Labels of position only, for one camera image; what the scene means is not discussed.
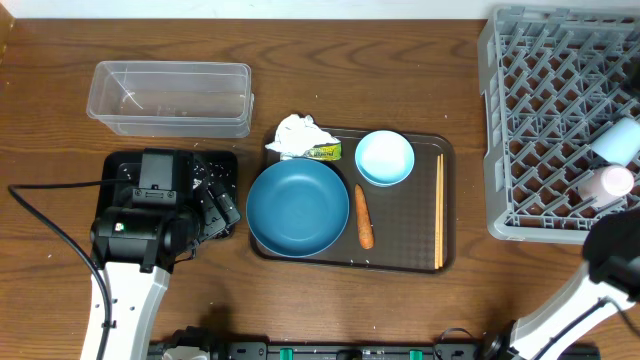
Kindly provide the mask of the dark blue bowl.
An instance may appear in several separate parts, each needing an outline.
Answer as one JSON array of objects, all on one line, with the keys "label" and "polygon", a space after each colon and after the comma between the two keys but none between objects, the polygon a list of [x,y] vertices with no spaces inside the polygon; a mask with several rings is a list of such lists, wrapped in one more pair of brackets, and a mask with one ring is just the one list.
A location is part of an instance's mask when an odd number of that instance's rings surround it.
[{"label": "dark blue bowl", "polygon": [[266,168],[252,184],[246,203],[251,234],[269,251],[292,258],[331,247],[349,220],[350,198],[329,166],[296,158]]}]

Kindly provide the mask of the orange carrot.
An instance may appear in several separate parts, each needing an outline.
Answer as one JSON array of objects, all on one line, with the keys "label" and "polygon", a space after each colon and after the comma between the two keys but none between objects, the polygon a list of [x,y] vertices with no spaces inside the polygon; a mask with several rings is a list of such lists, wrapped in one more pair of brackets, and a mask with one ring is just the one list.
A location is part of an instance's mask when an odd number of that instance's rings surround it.
[{"label": "orange carrot", "polygon": [[374,247],[375,240],[366,197],[359,184],[355,185],[354,194],[359,242],[363,249],[368,250]]}]

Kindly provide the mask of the light blue small bowl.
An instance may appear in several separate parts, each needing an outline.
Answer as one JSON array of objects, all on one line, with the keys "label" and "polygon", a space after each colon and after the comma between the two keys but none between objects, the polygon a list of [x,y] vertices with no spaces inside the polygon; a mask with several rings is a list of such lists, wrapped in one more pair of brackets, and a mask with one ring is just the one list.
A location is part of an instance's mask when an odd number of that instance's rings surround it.
[{"label": "light blue small bowl", "polygon": [[404,136],[378,130],[358,142],[354,160],[357,170],[367,182],[378,187],[390,187],[411,174],[415,153]]}]

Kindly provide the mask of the wooden chopstick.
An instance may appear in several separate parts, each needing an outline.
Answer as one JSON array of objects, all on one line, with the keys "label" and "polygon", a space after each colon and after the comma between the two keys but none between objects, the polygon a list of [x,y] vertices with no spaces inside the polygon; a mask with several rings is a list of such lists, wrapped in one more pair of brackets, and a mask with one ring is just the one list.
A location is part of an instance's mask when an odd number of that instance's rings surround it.
[{"label": "wooden chopstick", "polygon": [[438,155],[436,165],[435,269],[439,269],[441,266],[442,252],[442,154]]},{"label": "wooden chopstick", "polygon": [[444,206],[443,206],[443,199],[444,199],[444,154],[440,154],[438,157],[438,184],[437,184],[437,195],[438,195],[438,204],[437,204],[437,210],[438,210],[438,215],[437,215],[437,220],[438,220],[438,236],[437,236],[437,245],[438,245],[438,255],[437,255],[437,265],[438,268],[441,268],[443,265],[443,232],[444,232],[444,225],[443,225],[443,211],[444,211]]}]

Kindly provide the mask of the pale pink cup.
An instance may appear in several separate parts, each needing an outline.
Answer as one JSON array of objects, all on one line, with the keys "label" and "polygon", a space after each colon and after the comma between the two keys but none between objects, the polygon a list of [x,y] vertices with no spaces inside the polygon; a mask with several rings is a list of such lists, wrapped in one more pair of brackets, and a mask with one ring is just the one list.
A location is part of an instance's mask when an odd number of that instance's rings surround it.
[{"label": "pale pink cup", "polygon": [[630,170],[621,165],[610,165],[597,169],[578,187],[582,199],[593,199],[594,207],[603,207],[627,195],[634,186]]}]

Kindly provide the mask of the light blue cup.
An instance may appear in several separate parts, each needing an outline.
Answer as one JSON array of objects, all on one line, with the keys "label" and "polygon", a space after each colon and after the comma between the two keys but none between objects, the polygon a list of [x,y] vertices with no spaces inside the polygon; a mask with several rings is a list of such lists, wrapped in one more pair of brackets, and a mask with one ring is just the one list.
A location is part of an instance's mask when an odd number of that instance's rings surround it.
[{"label": "light blue cup", "polygon": [[639,123],[621,118],[592,144],[592,168],[604,164],[627,166],[639,152]]}]

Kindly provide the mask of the pile of white rice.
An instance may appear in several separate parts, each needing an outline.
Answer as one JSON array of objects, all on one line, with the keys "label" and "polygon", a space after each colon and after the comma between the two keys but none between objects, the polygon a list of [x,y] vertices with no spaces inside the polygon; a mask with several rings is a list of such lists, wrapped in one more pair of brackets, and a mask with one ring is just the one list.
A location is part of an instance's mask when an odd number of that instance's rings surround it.
[{"label": "pile of white rice", "polygon": [[[114,200],[119,203],[129,201],[132,188],[139,182],[141,155],[122,162],[116,172],[118,179],[127,179],[130,184],[120,184],[114,188]],[[226,190],[233,201],[237,200],[237,161],[234,157],[223,159],[221,156],[204,157],[206,166],[197,162],[193,167],[193,189],[207,188],[212,195],[216,190]]]}]

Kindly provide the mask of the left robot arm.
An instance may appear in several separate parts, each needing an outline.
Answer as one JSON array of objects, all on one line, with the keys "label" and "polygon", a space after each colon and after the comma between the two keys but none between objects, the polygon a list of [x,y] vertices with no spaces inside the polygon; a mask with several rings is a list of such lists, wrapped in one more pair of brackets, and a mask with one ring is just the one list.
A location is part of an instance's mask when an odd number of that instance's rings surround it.
[{"label": "left robot arm", "polygon": [[92,307],[84,359],[144,359],[175,265],[229,237],[238,162],[229,151],[147,148],[104,161],[90,228]]}]

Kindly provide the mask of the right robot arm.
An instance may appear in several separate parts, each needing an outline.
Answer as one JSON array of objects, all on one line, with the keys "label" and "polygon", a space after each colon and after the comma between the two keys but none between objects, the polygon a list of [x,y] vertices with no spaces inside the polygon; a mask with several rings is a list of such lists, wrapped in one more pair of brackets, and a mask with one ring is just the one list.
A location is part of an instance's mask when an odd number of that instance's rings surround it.
[{"label": "right robot arm", "polygon": [[481,359],[558,359],[614,314],[639,303],[639,211],[610,214],[592,226],[577,272],[545,304],[487,339]]}]

